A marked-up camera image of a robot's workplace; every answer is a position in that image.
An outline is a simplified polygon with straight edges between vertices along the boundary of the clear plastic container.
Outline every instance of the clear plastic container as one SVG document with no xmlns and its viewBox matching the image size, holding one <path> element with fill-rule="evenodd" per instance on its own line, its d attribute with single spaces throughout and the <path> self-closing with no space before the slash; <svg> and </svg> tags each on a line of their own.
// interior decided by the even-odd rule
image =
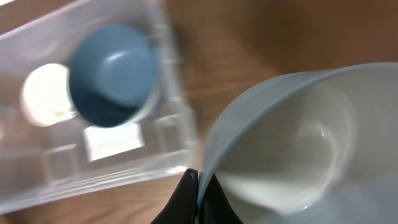
<svg viewBox="0 0 398 224">
<path fill-rule="evenodd" d="M 178 56 L 158 0 L 80 0 L 0 36 L 0 213 L 172 175 L 197 156 L 192 111 L 178 82 Z M 28 74 L 65 63 L 90 32 L 112 22 L 152 39 L 163 101 L 139 124 L 144 146 L 90 161 L 80 118 L 40 128 L 19 108 Z"/>
</svg>

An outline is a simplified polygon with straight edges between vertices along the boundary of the blue cup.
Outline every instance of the blue cup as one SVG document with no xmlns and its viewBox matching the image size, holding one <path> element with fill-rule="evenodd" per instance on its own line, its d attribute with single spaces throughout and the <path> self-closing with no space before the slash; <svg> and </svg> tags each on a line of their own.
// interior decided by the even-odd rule
<svg viewBox="0 0 398 224">
<path fill-rule="evenodd" d="M 132 119 L 157 91 L 154 49 L 133 27 L 110 24 L 94 31 L 78 46 L 69 68 L 73 104 L 97 126 Z"/>
</svg>

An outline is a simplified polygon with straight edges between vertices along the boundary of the wooden surface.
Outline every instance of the wooden surface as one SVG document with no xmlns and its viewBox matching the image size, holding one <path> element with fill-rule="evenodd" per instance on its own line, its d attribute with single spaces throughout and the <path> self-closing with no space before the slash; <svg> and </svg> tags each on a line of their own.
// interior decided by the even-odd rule
<svg viewBox="0 0 398 224">
<path fill-rule="evenodd" d="M 4 6 L 0 32 L 67 1 L 17 0 Z M 167 7 L 202 137 L 231 100 L 270 77 L 398 61 L 395 0 L 168 0 Z M 7 217 L 13 223 L 149 223 L 178 180 L 104 190 Z"/>
</svg>

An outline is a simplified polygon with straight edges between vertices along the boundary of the white circular object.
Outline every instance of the white circular object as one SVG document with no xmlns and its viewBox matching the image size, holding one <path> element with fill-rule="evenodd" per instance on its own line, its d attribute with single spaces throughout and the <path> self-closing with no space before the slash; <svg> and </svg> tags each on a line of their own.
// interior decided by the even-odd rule
<svg viewBox="0 0 398 224">
<path fill-rule="evenodd" d="M 36 126 L 50 126 L 76 114 L 68 91 L 69 69 L 50 63 L 29 74 L 22 87 L 21 108 Z"/>
</svg>

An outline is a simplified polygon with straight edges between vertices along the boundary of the black object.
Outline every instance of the black object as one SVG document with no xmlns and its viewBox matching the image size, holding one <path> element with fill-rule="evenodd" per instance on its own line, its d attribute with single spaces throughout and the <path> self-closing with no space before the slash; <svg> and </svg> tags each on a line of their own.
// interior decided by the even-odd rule
<svg viewBox="0 0 398 224">
<path fill-rule="evenodd" d="M 242 224 L 228 203 L 215 175 L 207 186 L 200 209 L 197 209 L 198 171 L 187 169 L 165 208 L 152 224 Z"/>
</svg>

